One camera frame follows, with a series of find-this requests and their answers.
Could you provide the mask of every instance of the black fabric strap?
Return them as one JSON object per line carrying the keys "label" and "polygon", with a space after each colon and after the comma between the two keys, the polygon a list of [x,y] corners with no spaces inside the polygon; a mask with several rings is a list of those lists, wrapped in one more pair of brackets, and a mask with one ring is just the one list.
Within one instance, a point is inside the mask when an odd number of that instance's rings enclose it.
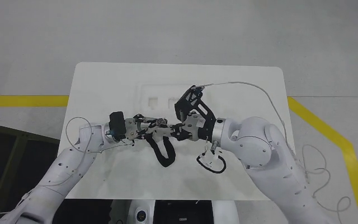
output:
{"label": "black fabric strap", "polygon": [[176,154],[175,154],[175,151],[174,151],[174,147],[173,147],[172,143],[169,141],[168,137],[163,136],[163,143],[164,143],[164,146],[166,148],[168,158],[165,158],[162,155],[161,151],[159,150],[159,147],[158,147],[157,143],[152,138],[152,136],[150,136],[150,135],[146,136],[145,140],[147,140],[147,142],[150,144],[150,146],[154,149],[154,153],[156,154],[156,157],[157,157],[159,163],[162,166],[168,167],[169,165],[171,165],[175,161],[175,155]]}
{"label": "black fabric strap", "polygon": [[201,161],[200,161],[200,155],[196,158],[196,161],[200,164],[200,166],[204,167],[206,170],[209,170],[210,172],[214,173],[214,174],[221,174],[222,172],[224,172],[226,170],[226,162],[225,159],[222,158],[221,156],[218,156],[219,160],[221,160],[223,162],[224,167],[222,168],[222,170],[216,171],[216,170],[212,170],[209,167],[205,166]]}

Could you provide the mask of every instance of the cable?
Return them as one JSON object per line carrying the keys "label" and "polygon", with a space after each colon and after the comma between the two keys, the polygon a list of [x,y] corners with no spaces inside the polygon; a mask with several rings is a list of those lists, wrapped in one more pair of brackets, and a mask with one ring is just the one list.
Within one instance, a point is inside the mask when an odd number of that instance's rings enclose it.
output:
{"label": "cable", "polygon": [[[313,192],[312,197],[313,197],[313,198],[316,198],[315,194],[316,194],[317,192],[319,192],[320,190],[322,190],[324,187],[326,187],[326,186],[329,184],[329,182],[331,181],[331,173],[327,170],[327,160],[326,160],[326,157],[323,155],[323,153],[322,153],[318,148],[316,148],[316,147],[314,147],[314,146],[311,146],[310,144],[305,144],[305,145],[302,147],[303,166],[301,165],[301,163],[299,162],[299,160],[298,160],[297,157],[296,157],[296,154],[293,152],[293,150],[291,149],[290,145],[288,144],[287,131],[286,131],[285,122],[282,120],[282,118],[281,118],[279,112],[277,111],[277,108],[276,108],[275,105],[274,105],[274,102],[272,101],[272,99],[271,99],[269,93],[268,93],[266,90],[264,90],[263,88],[261,88],[260,86],[255,85],[255,84],[252,84],[252,83],[249,83],[249,82],[241,82],[241,81],[222,82],[222,83],[208,83],[208,84],[204,84],[204,85],[194,86],[194,87],[192,87],[191,89],[193,90],[193,89],[196,89],[196,88],[202,88],[202,87],[206,87],[206,86],[226,85],[226,84],[235,84],[235,83],[240,83],[240,84],[244,84],[244,85],[249,85],[249,86],[256,87],[256,88],[260,89],[262,92],[264,92],[264,93],[266,94],[268,100],[270,101],[272,107],[274,108],[274,110],[275,110],[277,116],[279,117],[279,119],[280,119],[280,121],[281,121],[281,124],[282,124],[282,126],[283,126],[283,128],[284,128],[285,140],[286,140],[287,147],[288,147],[288,149],[290,150],[290,152],[291,152],[291,154],[292,154],[294,160],[295,160],[295,161],[297,162],[297,164],[304,170],[306,179],[308,179],[308,174],[322,174],[322,173],[324,173],[325,171],[328,173],[328,180],[327,180],[327,182],[326,182],[323,186],[321,186],[320,188],[318,188],[317,190],[315,190],[315,191]],[[314,170],[322,170],[322,171],[314,172],[314,171],[310,171],[310,170],[307,170],[307,169],[306,169],[306,163],[305,163],[305,157],[304,157],[304,147],[305,147],[305,146],[311,146],[311,147],[313,147],[315,150],[317,150],[317,151],[319,152],[319,154],[321,154],[321,156],[322,156],[323,159],[324,159],[324,167],[323,167],[323,168],[317,168],[317,169],[314,169]],[[348,206],[345,207],[345,208],[343,208],[343,209],[339,209],[341,202],[342,202],[345,198],[348,199]],[[336,212],[336,213],[337,213],[337,216],[338,216],[338,220],[339,220],[340,224],[342,224],[340,212],[346,211],[346,210],[351,206],[351,199],[350,199],[348,196],[342,197],[342,198],[337,202],[336,210],[326,208],[326,207],[323,206],[319,201],[317,201],[317,203],[318,203],[322,208],[324,208],[324,209],[327,210],[327,211]]]}
{"label": "cable", "polygon": [[249,82],[242,82],[242,81],[231,81],[231,82],[221,82],[221,83],[208,83],[208,84],[204,84],[204,85],[198,85],[198,86],[194,86],[192,87],[191,89],[194,90],[196,88],[202,88],[202,87],[206,87],[206,86],[219,86],[219,85],[227,85],[227,84],[236,84],[236,83],[239,83],[239,84],[244,84],[244,85],[249,85],[249,86],[253,86],[255,88],[258,88],[259,90],[261,90],[262,92],[264,92],[268,98],[268,100],[270,101],[271,103],[271,106],[274,108],[275,110],[275,113],[276,115],[279,117],[279,120],[282,124],[282,127],[284,128],[284,133],[285,133],[285,140],[286,140],[286,144],[287,144],[287,147],[289,148],[294,160],[298,160],[297,157],[296,157],[296,154],[293,152],[293,150],[291,149],[290,145],[289,145],[289,142],[287,140],[287,131],[286,131],[286,125],[285,125],[285,122],[282,120],[277,108],[275,107],[275,104],[274,102],[272,101],[269,93],[264,90],[262,87],[260,86],[257,86],[255,84],[252,84],[252,83],[249,83]]}
{"label": "cable", "polygon": [[[71,145],[75,150],[77,150],[77,151],[83,153],[83,156],[82,156],[82,158],[81,158],[81,161],[79,162],[78,166],[74,169],[75,171],[77,171],[78,168],[79,168],[79,167],[81,166],[81,164],[83,163],[86,154],[89,154],[89,153],[103,153],[103,151],[109,150],[109,149],[111,149],[111,148],[115,148],[115,147],[119,147],[119,146],[129,146],[129,145],[133,145],[133,144],[121,144],[121,145],[113,146],[113,147],[110,147],[110,148],[106,148],[106,149],[104,149],[104,150],[102,150],[102,151],[99,151],[99,152],[87,152],[87,148],[88,148],[88,146],[90,145],[91,139],[92,139],[92,135],[90,135],[90,136],[89,136],[88,143],[86,144],[86,147],[85,147],[84,151],[81,151],[81,150],[79,150],[79,149],[70,141],[70,139],[69,139],[69,137],[68,137],[68,132],[67,132],[69,123],[70,123],[72,120],[78,119],[78,118],[85,120],[85,121],[87,122],[88,126],[89,126],[90,129],[91,129],[91,133],[93,133],[93,132],[92,132],[91,123],[90,123],[86,118],[84,118],[84,117],[82,117],[82,116],[75,116],[74,118],[71,118],[71,119],[67,122],[67,125],[66,125],[66,128],[65,128],[65,133],[66,133],[66,139],[67,139],[67,141],[70,143],[70,145]],[[61,185],[61,184],[65,183],[67,180],[69,180],[69,179],[73,176],[73,174],[69,175],[68,178],[65,179],[64,181],[62,181],[61,183],[57,183],[57,184],[46,184],[46,185],[41,185],[41,186],[58,186],[58,185]]]}
{"label": "cable", "polygon": [[[310,170],[307,170],[307,169],[306,169],[306,163],[305,163],[305,157],[304,157],[304,149],[305,149],[305,146],[310,146],[310,147],[314,148],[315,150],[317,150],[317,151],[319,152],[319,154],[321,154],[321,156],[322,156],[323,159],[324,159],[324,168],[316,168],[316,169],[314,169],[314,170],[322,170],[322,171],[320,171],[320,172],[314,172],[314,171],[310,171]],[[303,168],[304,168],[304,170],[305,170],[306,176],[308,176],[308,174],[322,174],[322,173],[324,173],[325,171],[328,173],[328,180],[326,181],[325,184],[323,184],[321,187],[319,187],[317,190],[315,190],[315,191],[313,192],[312,197],[315,198],[316,201],[317,201],[317,203],[318,203],[322,208],[324,208],[325,210],[330,211],[330,212],[336,212],[336,213],[337,213],[337,216],[338,216],[338,220],[339,220],[340,224],[342,224],[340,212],[343,212],[343,211],[349,209],[349,207],[351,206],[351,199],[350,199],[348,196],[342,197],[342,198],[337,202],[336,210],[334,210],[334,209],[329,209],[329,208],[323,206],[323,205],[317,200],[317,198],[316,198],[316,196],[315,196],[315,194],[316,194],[317,192],[319,192],[319,191],[322,190],[324,187],[326,187],[326,186],[329,184],[329,182],[331,181],[331,172],[329,172],[329,171],[326,169],[326,168],[327,168],[327,160],[326,160],[326,157],[323,155],[323,153],[322,153],[318,148],[316,148],[316,147],[314,147],[314,146],[312,146],[312,145],[310,145],[310,144],[305,144],[305,145],[302,146],[302,159],[303,159]],[[341,204],[341,202],[342,202],[345,198],[348,199],[348,205],[347,205],[347,207],[345,207],[345,208],[343,208],[343,209],[340,209],[340,204]]]}

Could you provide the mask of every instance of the floor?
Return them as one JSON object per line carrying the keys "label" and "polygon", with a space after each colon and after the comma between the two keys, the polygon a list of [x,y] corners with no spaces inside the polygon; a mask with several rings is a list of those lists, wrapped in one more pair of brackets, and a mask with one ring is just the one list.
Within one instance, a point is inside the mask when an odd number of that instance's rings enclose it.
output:
{"label": "floor", "polygon": [[[68,95],[79,62],[277,66],[288,96],[351,141],[358,155],[356,0],[2,0],[0,95]],[[0,108],[0,125],[59,138],[65,108]],[[318,147],[331,183],[317,194],[352,206],[339,148],[291,113],[295,147]],[[308,166],[321,165],[307,150]],[[327,177],[312,176],[311,188]],[[243,224],[285,223],[272,202],[238,202]],[[337,220],[334,213],[329,215]]]}

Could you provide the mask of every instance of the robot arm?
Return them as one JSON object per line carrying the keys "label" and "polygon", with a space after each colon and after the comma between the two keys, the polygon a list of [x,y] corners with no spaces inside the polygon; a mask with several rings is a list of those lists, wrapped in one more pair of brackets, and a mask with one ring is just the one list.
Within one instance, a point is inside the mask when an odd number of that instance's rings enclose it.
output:
{"label": "robot arm", "polygon": [[213,140],[241,160],[256,187],[277,204],[289,224],[333,223],[312,198],[304,173],[277,126],[258,117],[240,124],[222,120],[215,123]]}
{"label": "robot arm", "polygon": [[[122,112],[115,112],[110,115],[108,124],[90,124],[80,128],[76,148],[63,150],[38,185],[25,194],[18,206],[0,219],[0,223],[51,223],[56,210],[88,171],[97,153],[113,143],[127,140],[134,145],[135,139],[144,139],[154,149],[159,163],[169,166],[175,160],[169,137],[178,141],[210,141],[212,153],[216,147],[233,152],[255,185],[278,205],[290,224],[332,223],[311,197],[304,174],[278,128],[257,117],[241,123],[216,119],[201,101],[203,89],[191,87],[175,104],[177,118],[181,121],[179,124],[168,125],[163,118],[146,118],[140,114],[124,119]],[[154,136],[163,138],[168,158],[161,155]],[[220,159],[225,169],[225,161]]]}

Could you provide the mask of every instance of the white tabletop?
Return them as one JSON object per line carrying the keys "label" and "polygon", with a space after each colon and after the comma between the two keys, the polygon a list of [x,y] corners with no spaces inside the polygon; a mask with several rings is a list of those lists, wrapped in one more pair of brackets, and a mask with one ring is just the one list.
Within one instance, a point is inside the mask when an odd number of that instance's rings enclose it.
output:
{"label": "white tabletop", "polygon": [[[175,124],[178,120],[173,102],[191,85],[224,81],[250,82],[264,88],[286,124],[288,141],[294,149],[284,78],[277,67],[79,63],[64,128],[75,116],[85,117],[91,123],[108,122],[109,114],[114,111],[123,111],[125,118],[137,113],[165,117]],[[260,116],[283,131],[266,95],[254,87],[210,86],[203,93],[202,100],[216,117],[241,121]],[[157,103],[149,106],[148,101],[153,99],[157,99]],[[84,121],[75,120],[69,125],[68,133],[73,142],[78,138],[81,124]],[[70,146],[64,128],[59,153]],[[176,160],[167,168],[159,164],[146,141],[98,154],[67,198],[268,200],[230,152],[222,154],[227,169],[222,174],[213,174],[196,162],[196,157],[204,151],[204,141],[172,139],[171,142]]]}

